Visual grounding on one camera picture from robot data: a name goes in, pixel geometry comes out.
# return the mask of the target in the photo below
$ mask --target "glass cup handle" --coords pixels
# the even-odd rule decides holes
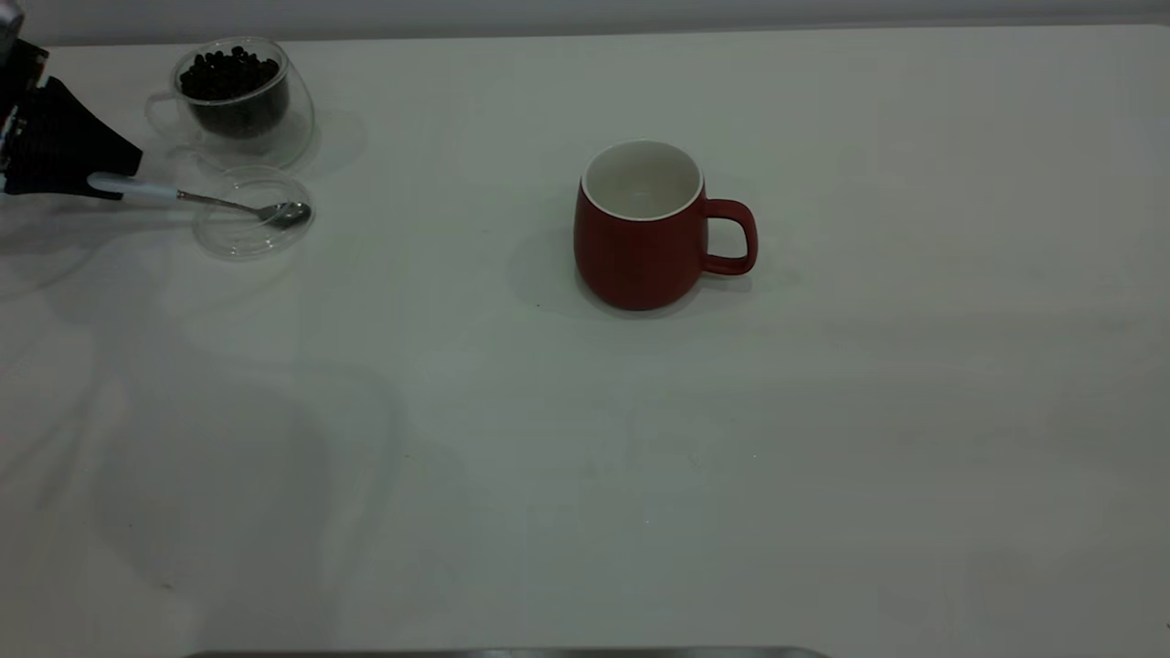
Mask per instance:
[[[146,123],[154,129],[163,137],[174,142],[176,144],[183,144],[185,142],[183,135],[183,126],[178,119],[173,122],[165,121],[158,111],[158,105],[167,101],[176,103],[176,112],[178,112],[178,100],[179,97],[174,91],[159,91],[158,94],[151,94],[146,98],[146,107],[143,108],[143,114],[146,115]]]

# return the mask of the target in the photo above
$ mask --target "spoon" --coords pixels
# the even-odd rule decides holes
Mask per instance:
[[[298,224],[304,222],[310,217],[312,217],[312,207],[308,204],[302,204],[301,201],[284,201],[283,204],[274,204],[270,206],[264,206],[262,208],[253,208],[241,204],[234,204],[232,201],[225,201],[223,199],[216,199],[214,197],[204,197],[202,194],[193,194],[191,192],[184,192],[183,190],[176,187],[167,187],[166,185],[158,185],[154,183],[146,183],[144,180],[137,180],[126,176],[118,176],[115,173],[97,172],[91,173],[87,180],[89,186],[95,190],[101,190],[103,192],[112,192],[115,194],[138,194],[143,197],[153,197],[157,199],[174,200],[180,201],[192,201],[195,204],[204,204],[208,206],[220,206],[225,208],[233,208],[240,212],[246,212],[253,214],[262,224],[268,224],[280,229],[292,228]]]

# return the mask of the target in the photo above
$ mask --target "glass bowl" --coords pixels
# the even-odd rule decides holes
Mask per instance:
[[[312,199],[303,185],[270,166],[242,166],[225,171],[211,187],[208,196],[253,208],[301,203],[312,207]],[[295,225],[280,221],[276,212],[261,220],[240,211],[218,206],[201,206],[195,214],[195,239],[213,256],[227,260],[248,260],[280,252],[309,232],[316,211]]]

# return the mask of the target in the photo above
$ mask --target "glass cup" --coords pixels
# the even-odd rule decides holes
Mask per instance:
[[[259,89],[223,101],[202,101],[183,92],[181,76],[195,57],[241,47],[263,62],[278,66],[276,76]],[[167,121],[160,108],[173,102],[178,118]],[[171,88],[146,101],[146,121],[164,138],[190,148],[221,169],[248,165],[287,167],[304,153],[312,138],[314,109],[309,89],[284,49],[259,36],[236,36],[205,43],[187,53],[171,74]]]

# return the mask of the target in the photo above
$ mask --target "white table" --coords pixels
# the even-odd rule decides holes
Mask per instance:
[[[50,73],[181,179],[184,50]],[[1170,651],[1170,32],[288,50],[292,249],[0,200],[0,654]],[[583,292],[577,177],[636,136],[755,210],[750,276]]]

